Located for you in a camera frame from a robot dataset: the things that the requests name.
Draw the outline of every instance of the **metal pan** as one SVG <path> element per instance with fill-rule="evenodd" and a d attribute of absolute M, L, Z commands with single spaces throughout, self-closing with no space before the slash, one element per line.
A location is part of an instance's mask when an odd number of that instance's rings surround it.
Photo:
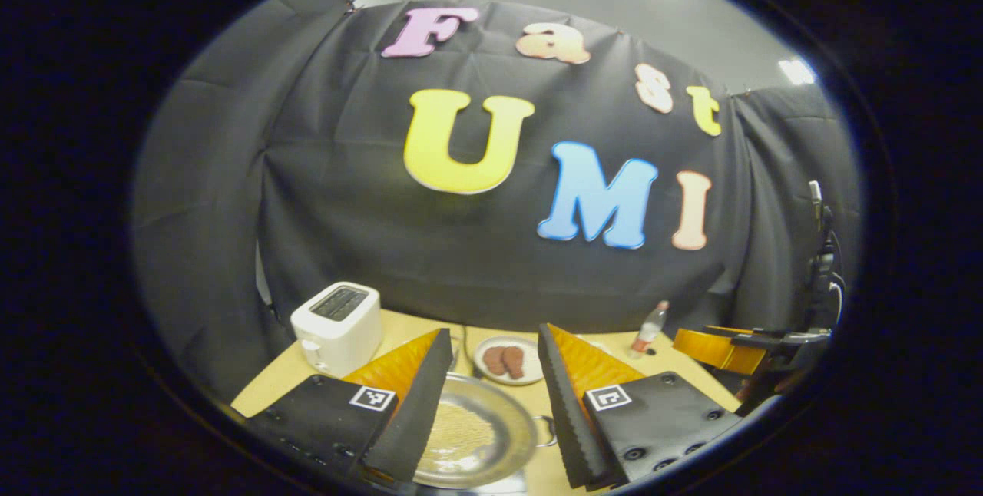
<path fill-rule="evenodd" d="M 460 448 L 428 447 L 413 478 L 420 484 L 463 490 L 500 481 L 525 467 L 537 447 L 556 444 L 552 418 L 544 415 L 531 418 L 515 398 L 473 377 L 447 374 L 440 392 L 440 404 L 456 405 L 477 415 L 485 423 L 482 428 L 491 426 L 491 442 L 466 455 Z M 533 419 L 548 423 L 552 433 L 550 442 L 537 444 Z M 440 425 L 436 422 L 433 427 L 438 429 Z M 464 425 L 463 428 L 475 429 L 476 426 Z"/>

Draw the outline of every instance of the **ceiling light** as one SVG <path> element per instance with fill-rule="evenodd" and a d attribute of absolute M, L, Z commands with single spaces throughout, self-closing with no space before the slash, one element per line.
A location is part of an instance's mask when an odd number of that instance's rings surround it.
<path fill-rule="evenodd" d="M 779 68 L 793 84 L 813 83 L 816 80 L 809 66 L 798 58 L 779 60 Z"/>

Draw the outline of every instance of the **plate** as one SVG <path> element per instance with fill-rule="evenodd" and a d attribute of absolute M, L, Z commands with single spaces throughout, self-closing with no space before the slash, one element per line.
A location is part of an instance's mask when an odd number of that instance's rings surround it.
<path fill-rule="evenodd" d="M 508 376 L 508 372 L 503 375 L 491 373 L 482 357 L 485 356 L 485 350 L 490 349 L 492 346 L 519 346 L 522 349 L 522 372 L 524 375 L 518 379 L 512 379 L 512 377 Z M 485 374 L 485 377 L 488 377 L 492 381 L 498 381 L 498 383 L 503 385 L 527 385 L 543 378 L 543 366 L 540 364 L 536 342 L 532 342 L 530 339 L 523 339 L 520 336 L 492 336 L 490 339 L 485 339 L 475 349 L 474 361 L 478 369 L 481 370 L 481 373 Z"/>

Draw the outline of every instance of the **silver tray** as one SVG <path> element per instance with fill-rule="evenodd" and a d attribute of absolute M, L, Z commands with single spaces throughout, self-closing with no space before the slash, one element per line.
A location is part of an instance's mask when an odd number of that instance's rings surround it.
<path fill-rule="evenodd" d="M 544 444 L 537 444 L 536 440 L 533 419 L 543 419 L 552 432 L 551 418 L 544 415 L 531 418 L 515 398 L 473 377 L 447 374 L 440 402 L 459 405 L 484 419 L 491 424 L 494 439 L 464 460 L 456 460 L 445 467 L 418 468 L 413 481 L 422 485 L 463 490 L 501 481 L 525 467 L 537 447 L 556 444 L 555 434 Z"/>

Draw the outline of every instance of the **wooden table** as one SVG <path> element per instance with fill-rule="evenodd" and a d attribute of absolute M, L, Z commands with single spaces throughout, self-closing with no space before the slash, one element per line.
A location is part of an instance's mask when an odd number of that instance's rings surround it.
<path fill-rule="evenodd" d="M 389 310 L 382 311 L 382 343 L 376 355 L 379 357 L 384 353 L 395 349 L 396 346 L 404 342 L 411 341 L 433 331 L 433 329 L 450 329 L 452 345 L 458 352 L 457 362 L 454 364 L 453 371 L 470 375 L 473 371 L 472 355 L 478 345 L 489 336 L 522 336 L 524 339 L 534 344 L 537 342 L 536 332 L 510 332 L 501 329 L 485 329 L 480 327 L 465 327 L 463 325 L 440 322 L 432 319 L 420 318 L 401 314 Z M 605 352 L 611 353 L 618 359 L 624 360 L 636 370 L 647 376 L 656 375 L 664 371 L 674 371 L 680 377 L 708 395 L 722 408 L 728 412 L 733 412 L 740 405 L 737 398 L 734 398 L 713 376 L 703 367 L 692 360 L 689 356 L 673 349 L 673 342 L 666 335 L 660 334 L 656 341 L 652 343 L 656 349 L 656 355 L 643 355 L 639 359 L 629 359 L 626 350 L 635 337 L 635 332 L 606 332 L 599 335 L 582 335 L 581 339 L 592 342 L 600 346 Z M 466 348 L 460 349 L 461 342 L 466 341 Z M 246 388 L 232 401 L 232 408 L 242 413 L 247 418 L 263 411 L 272 405 L 282 395 L 296 387 L 310 375 L 318 373 L 315 368 L 310 366 L 304 359 L 300 349 L 300 343 L 295 342 L 288 349 L 284 350 L 261 371 L 259 375 L 250 382 Z M 512 395 L 527 409 L 529 415 L 550 415 L 550 395 L 547 392 L 545 381 L 536 381 L 530 385 L 508 386 L 495 383 L 491 379 L 482 379 L 482 383 L 491 383 L 506 394 Z M 543 422 L 536 422 L 540 440 L 548 440 L 548 433 L 545 432 Z M 529 494 L 583 494 L 586 493 L 583 487 L 572 490 L 566 481 L 566 472 L 563 469 L 559 446 L 548 446 L 537 448 L 533 458 L 525 468 L 526 483 Z M 601 489 L 594 492 L 605 492 Z"/>

